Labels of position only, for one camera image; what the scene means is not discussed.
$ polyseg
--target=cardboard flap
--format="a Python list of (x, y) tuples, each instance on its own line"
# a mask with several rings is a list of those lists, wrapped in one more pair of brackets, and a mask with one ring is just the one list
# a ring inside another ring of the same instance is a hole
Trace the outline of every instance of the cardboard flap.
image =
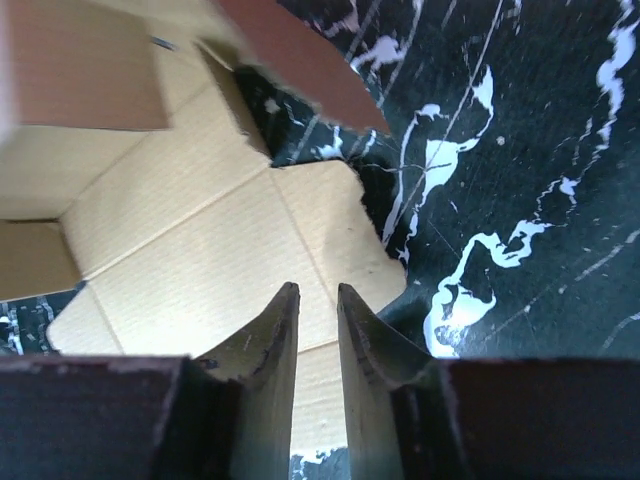
[(0, 222), (0, 300), (70, 290), (80, 281), (55, 222)]
[(242, 32), (265, 74), (291, 89), (325, 119), (364, 132), (389, 126), (364, 82), (326, 39), (276, 0), (209, 0)]
[(0, 148), (13, 133), (13, 79), (9, 62), (9, 30), (6, 8), (0, 0)]
[(82, 0), (2, 1), (21, 123), (168, 127), (141, 18)]

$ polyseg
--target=cardboard corner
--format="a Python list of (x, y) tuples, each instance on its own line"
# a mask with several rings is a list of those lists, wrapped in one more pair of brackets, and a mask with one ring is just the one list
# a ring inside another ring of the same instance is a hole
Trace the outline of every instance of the cardboard corner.
[(276, 0), (208, 1), (241, 33), (246, 47), (240, 63), (255, 62), (269, 80), (329, 123), (358, 133), (390, 133), (362, 78), (340, 52)]
[(0, 301), (73, 289), (82, 279), (54, 221), (0, 222)]

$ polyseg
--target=black marble surface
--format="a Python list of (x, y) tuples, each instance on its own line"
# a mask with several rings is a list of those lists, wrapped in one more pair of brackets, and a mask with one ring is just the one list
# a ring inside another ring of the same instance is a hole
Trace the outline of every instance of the black marble surface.
[(407, 273), (385, 321), (436, 356), (640, 357), (638, 0), (280, 3), (391, 127), (356, 136), (236, 72), (273, 166), (362, 181)]
[(0, 302), (0, 355), (57, 353), (46, 330), (84, 286), (81, 282), (66, 292)]
[(349, 480), (349, 452), (336, 448), (312, 455), (292, 455), (289, 463), (290, 480)]

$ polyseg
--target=torn cardboard edge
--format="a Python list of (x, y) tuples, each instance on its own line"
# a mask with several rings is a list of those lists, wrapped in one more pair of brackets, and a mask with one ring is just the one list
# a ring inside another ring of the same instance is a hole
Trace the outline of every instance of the torn cardboard edge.
[(279, 88), (308, 103), (327, 123), (357, 133), (371, 129), (390, 133), (362, 78), (340, 52), (276, 0), (208, 2), (240, 38), (235, 56), (227, 50), (217, 58), (228, 68), (253, 66)]
[(203, 62), (207, 65), (212, 80), (218, 86), (222, 96), (227, 102), (228, 111), (235, 120), (239, 132), (245, 136), (247, 143), (266, 158), (271, 159), (269, 150), (258, 130), (253, 116), (242, 98), (238, 85), (233, 79), (231, 69), (225, 61), (225, 57), (219, 55), (220, 51), (210, 44), (196, 41), (196, 48), (200, 52)]

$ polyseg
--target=open cardboard box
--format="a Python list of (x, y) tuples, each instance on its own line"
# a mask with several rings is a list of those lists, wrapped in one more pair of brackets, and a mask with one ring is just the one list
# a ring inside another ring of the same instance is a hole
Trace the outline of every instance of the open cardboard box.
[(404, 288), (355, 175), (268, 168), (231, 75), (195, 46), (236, 45), (206, 3), (94, 3), (129, 13), (0, 1), (0, 301), (86, 280), (48, 331), (63, 354), (199, 355), (297, 282), (292, 451), (345, 445), (337, 285), (373, 308)]

